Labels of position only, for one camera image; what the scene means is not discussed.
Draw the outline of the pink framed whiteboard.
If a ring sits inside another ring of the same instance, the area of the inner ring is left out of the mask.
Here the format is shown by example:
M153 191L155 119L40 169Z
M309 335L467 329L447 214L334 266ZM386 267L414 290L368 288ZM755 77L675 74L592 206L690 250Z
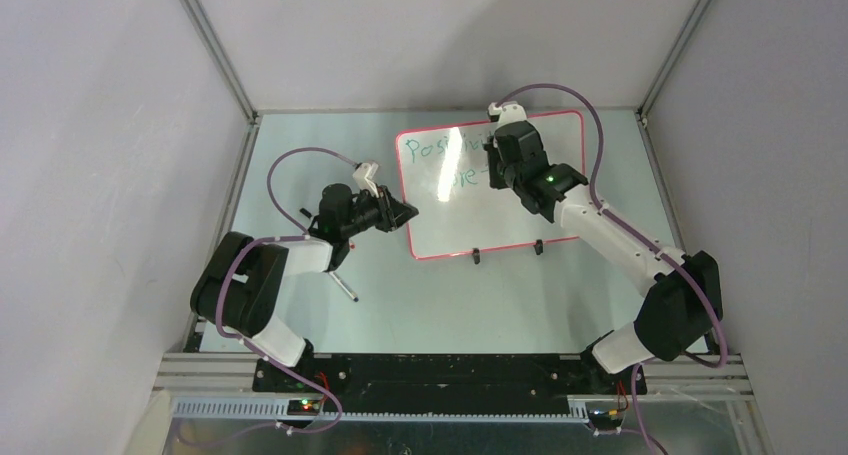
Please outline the pink framed whiteboard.
M401 194L419 211L406 225L415 259L575 239L574 233L529 213L512 190L490 186L484 144L494 131L494 123L477 121L397 135Z

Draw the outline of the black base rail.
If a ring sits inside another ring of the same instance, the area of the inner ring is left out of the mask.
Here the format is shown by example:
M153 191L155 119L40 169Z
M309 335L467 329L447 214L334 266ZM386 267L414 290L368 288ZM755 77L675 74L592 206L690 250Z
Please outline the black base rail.
M641 372L609 374L591 355L318 354L302 360L296 378L271 363L255 365L255 393L328 389L349 415L566 415L577 395L644 395Z

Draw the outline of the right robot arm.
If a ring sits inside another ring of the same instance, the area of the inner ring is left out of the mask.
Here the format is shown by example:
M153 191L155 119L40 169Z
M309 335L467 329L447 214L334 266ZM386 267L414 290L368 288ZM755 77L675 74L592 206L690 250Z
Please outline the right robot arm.
M634 321L588 347L590 359L581 367L588 389L606 393L624 369L652 358L673 361L717 328L723 312L712 256L688 255L640 233L593 194L580 171L550 163L527 120L498 123L484 149L492 188L512 190L527 211L574 232L617 266L643 298Z

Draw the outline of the blue whiteboard marker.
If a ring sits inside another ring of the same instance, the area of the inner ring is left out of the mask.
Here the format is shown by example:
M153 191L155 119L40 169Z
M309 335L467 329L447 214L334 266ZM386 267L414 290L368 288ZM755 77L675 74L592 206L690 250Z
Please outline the blue whiteboard marker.
M336 272L330 272L329 275L354 303L359 301L358 294L340 275L338 275Z

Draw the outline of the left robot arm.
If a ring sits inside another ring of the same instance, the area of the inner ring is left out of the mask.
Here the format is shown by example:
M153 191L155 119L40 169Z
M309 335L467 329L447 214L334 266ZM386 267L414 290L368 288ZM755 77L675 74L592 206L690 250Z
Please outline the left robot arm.
M190 308L225 335L279 362L278 379L292 391L304 391L315 381L316 365L303 356L311 343L275 313L284 279L331 273L349 254L352 237L369 229L391 233L418 213L383 185L359 192L345 184L328 185L303 235L256 239L236 231L225 234L192 291Z

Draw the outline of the aluminium frame front rail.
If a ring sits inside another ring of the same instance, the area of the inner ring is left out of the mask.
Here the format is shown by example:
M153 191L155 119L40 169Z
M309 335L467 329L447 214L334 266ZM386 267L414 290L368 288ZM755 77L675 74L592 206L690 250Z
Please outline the aluminium frame front rail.
M458 416L458 415L349 415L340 400L328 389L312 382L310 392L255 393L252 390L255 365L260 359L246 353L175 353L164 356L153 384L155 393L172 396L179 417L240 420L285 420L296 422L466 422L466 423L585 423L591 417L621 406L630 412L634 406L659 402L692 402L705 407L710 402L736 406L749 402L753 390L739 357L732 357L719 369L704 367L681 358L674 362L653 362L641 372L647 392L617 396L577 395L570 397L566 415Z

